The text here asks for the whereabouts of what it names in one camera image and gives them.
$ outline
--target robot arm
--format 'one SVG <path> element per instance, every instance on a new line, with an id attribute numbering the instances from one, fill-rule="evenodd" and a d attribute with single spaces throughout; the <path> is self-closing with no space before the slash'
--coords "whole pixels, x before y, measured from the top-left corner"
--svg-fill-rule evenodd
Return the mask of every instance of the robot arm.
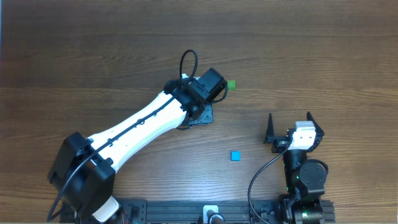
<path id="1" fill-rule="evenodd" d="M 80 218 L 94 216 L 102 223 L 120 217 L 112 191 L 121 166 L 170 129 L 213 121 L 203 114 L 212 114 L 211 104 L 219 102 L 215 98 L 222 90 L 228 91 L 226 80 L 214 68 L 199 79 L 193 74 L 169 81 L 152 103 L 115 127 L 88 138 L 74 133 L 64 140 L 47 176 L 59 191 L 47 221 L 53 219 L 61 196 Z"/>

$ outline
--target wooden tabletop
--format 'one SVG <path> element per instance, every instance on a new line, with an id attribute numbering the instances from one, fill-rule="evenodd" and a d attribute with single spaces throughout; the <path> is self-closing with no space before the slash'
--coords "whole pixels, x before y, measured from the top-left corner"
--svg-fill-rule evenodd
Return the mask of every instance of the wooden tabletop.
<path id="1" fill-rule="evenodd" d="M 275 156 L 262 143 L 268 113 L 285 134 L 311 111 L 326 135 L 309 156 L 329 165 L 323 199 L 336 220 L 397 221 L 396 0 L 12 0 L 2 6 L 0 222 L 44 222 L 65 137 L 145 107 L 178 78 L 187 49 L 198 75 L 214 67 L 236 90 L 214 105 L 214 123 L 171 130 L 128 160 L 115 196 L 245 201 Z M 188 56 L 184 71 L 192 65 Z M 252 197 L 284 192 L 277 161 Z"/>

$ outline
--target green cube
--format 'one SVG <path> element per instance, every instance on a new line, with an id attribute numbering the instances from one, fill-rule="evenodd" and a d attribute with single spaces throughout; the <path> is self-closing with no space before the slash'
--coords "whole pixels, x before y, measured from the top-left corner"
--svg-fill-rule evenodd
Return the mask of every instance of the green cube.
<path id="1" fill-rule="evenodd" d="M 229 90 L 235 90 L 236 89 L 235 80 L 228 80 L 228 89 Z"/>

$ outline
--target blue block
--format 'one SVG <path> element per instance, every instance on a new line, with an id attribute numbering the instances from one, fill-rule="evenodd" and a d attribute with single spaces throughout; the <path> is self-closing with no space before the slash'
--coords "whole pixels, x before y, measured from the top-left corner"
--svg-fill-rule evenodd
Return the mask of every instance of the blue block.
<path id="1" fill-rule="evenodd" d="M 240 161 L 241 160 L 241 152 L 232 151 L 231 152 L 231 161 Z"/>

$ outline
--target small block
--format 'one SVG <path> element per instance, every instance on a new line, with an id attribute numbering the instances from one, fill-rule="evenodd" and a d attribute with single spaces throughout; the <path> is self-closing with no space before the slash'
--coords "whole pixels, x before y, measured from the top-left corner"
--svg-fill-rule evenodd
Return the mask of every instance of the small block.
<path id="1" fill-rule="evenodd" d="M 235 90 L 236 89 L 236 85 L 235 85 L 235 80 L 228 80 L 228 89 L 229 90 Z"/>
<path id="2" fill-rule="evenodd" d="M 240 161 L 241 160 L 241 152 L 232 151 L 231 152 L 231 161 Z"/>

